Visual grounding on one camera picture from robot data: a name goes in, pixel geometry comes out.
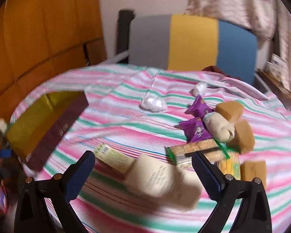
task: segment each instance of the blue fabric panel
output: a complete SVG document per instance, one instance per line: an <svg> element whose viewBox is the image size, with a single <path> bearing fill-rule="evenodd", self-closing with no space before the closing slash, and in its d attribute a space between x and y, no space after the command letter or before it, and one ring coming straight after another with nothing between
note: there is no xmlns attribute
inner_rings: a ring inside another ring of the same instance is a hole
<svg viewBox="0 0 291 233"><path fill-rule="evenodd" d="M217 67L231 77L252 84L258 43L254 34L233 24L219 21Z"/></svg>

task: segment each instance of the chair backrest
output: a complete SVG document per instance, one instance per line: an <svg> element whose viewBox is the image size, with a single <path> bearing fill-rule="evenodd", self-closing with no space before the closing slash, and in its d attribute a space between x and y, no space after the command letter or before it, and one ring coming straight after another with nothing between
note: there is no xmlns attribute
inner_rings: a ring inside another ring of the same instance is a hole
<svg viewBox="0 0 291 233"><path fill-rule="evenodd" d="M131 64L177 71L215 65L251 84L257 39L246 29L213 18L146 16L132 20L128 52Z"/></svg>

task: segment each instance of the bed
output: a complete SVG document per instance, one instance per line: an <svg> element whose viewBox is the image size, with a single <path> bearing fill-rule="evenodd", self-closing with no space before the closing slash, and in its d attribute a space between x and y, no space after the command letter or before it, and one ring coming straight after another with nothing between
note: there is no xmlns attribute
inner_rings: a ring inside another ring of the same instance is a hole
<svg viewBox="0 0 291 233"><path fill-rule="evenodd" d="M190 91L199 81L209 85L203 98L210 107L231 100L244 105L243 118L252 126L256 146L253 152L241 155L240 161L266 160L273 232L284 232L291 223L291 112L271 92L264 95L242 81L213 72L100 64L68 71L41 84L17 106L11 122L46 92L85 91L88 108L37 173L36 180L63 173L86 150L93 151L101 143L134 158L143 153L167 162L165 147L186 143L184 132L174 125L192 118L185 110L194 101ZM140 109L140 101L147 94L163 97L168 109L160 113ZM127 191L122 181L122 175L96 162L78 198L71 201L89 232L198 232L216 204L203 190L193 211L158 207ZM46 202L50 214L58 220L50 200ZM239 205L237 201L223 232L229 231Z"/></svg>

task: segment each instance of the wooden cabinet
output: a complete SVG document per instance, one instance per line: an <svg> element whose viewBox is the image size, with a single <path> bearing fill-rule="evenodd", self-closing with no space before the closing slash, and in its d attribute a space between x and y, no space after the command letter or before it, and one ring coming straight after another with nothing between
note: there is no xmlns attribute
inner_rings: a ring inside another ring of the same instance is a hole
<svg viewBox="0 0 291 233"><path fill-rule="evenodd" d="M0 8L0 117L9 122L31 90L85 66L86 55L91 64L106 58L99 0L6 0Z"/></svg>

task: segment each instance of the wrapped bread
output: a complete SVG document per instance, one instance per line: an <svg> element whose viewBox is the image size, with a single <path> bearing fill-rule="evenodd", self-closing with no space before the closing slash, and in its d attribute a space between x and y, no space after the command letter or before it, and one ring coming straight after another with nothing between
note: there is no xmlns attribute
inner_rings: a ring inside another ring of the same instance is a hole
<svg viewBox="0 0 291 233"><path fill-rule="evenodd" d="M219 113L212 112L205 115L203 122L210 134L219 142L229 142L235 136L234 125Z"/></svg>

